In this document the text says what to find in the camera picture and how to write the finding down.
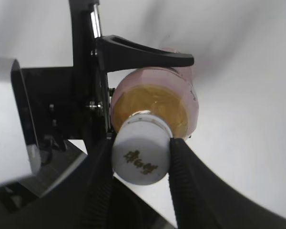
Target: screw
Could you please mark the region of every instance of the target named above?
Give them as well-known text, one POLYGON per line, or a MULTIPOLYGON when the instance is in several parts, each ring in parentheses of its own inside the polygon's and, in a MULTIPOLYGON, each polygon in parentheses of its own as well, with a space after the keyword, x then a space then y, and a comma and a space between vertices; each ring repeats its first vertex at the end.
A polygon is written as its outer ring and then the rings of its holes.
POLYGON ((90 101, 89 105, 86 107, 88 107, 91 111, 103 112, 103 103, 102 102, 95 104, 94 101, 90 101))
POLYGON ((50 111, 53 112, 53 111, 54 111, 54 104, 50 104, 50 105, 49 105, 49 109, 50 109, 50 111))

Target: black curved arm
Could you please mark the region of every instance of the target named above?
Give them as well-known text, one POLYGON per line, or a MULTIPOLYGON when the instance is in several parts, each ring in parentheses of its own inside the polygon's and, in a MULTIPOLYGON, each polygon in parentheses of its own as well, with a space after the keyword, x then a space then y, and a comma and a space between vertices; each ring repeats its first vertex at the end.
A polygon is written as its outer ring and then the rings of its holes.
POLYGON ((286 229, 286 219, 215 175, 183 139, 171 139, 169 184, 178 229, 286 229))

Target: plastic bottle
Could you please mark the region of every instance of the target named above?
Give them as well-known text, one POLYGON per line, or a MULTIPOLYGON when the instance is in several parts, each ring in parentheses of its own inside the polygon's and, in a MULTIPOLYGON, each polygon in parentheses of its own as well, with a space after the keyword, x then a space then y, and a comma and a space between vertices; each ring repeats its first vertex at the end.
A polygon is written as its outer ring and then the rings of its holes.
POLYGON ((169 169, 169 140, 195 130, 198 101, 191 67, 138 69, 116 88, 112 124, 118 133, 112 166, 124 180, 148 185, 169 169))

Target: black mount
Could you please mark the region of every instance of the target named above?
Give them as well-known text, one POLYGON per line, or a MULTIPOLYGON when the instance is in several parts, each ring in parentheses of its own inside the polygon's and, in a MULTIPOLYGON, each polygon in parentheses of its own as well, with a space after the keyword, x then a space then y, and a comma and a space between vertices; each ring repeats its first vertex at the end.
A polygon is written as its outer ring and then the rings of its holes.
POLYGON ((152 49, 117 36, 94 38, 93 0, 70 0, 73 66, 22 69, 39 145, 65 150, 83 139, 88 153, 112 131, 107 73, 149 66, 182 67, 190 54, 152 49), (101 110, 94 109, 99 104, 101 110))

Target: black plastic part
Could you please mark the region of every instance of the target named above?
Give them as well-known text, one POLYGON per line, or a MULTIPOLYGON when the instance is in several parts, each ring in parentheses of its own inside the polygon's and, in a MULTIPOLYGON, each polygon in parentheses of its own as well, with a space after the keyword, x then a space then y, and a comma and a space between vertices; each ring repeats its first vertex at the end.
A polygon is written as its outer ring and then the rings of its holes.
POLYGON ((190 54, 166 52, 136 44, 118 36, 96 40, 100 67, 105 72, 143 67, 186 67, 194 64, 190 54))
POLYGON ((107 214, 106 209, 109 206, 109 194, 103 193, 104 189, 100 187, 112 179, 113 172, 112 168, 109 168, 108 158, 113 141, 114 138, 100 141, 94 149, 97 154, 88 155, 79 167, 49 194, 0 219, 0 229, 77 229, 82 226, 83 219, 86 222, 86 216, 90 217, 87 213, 92 203, 96 204, 95 207, 92 206, 92 212, 96 213, 98 210, 99 214, 90 218, 90 221, 93 219, 102 223, 105 219, 103 215, 107 214))
POLYGON ((183 139, 171 139, 169 184, 178 229, 286 229, 286 219, 216 176, 183 139))

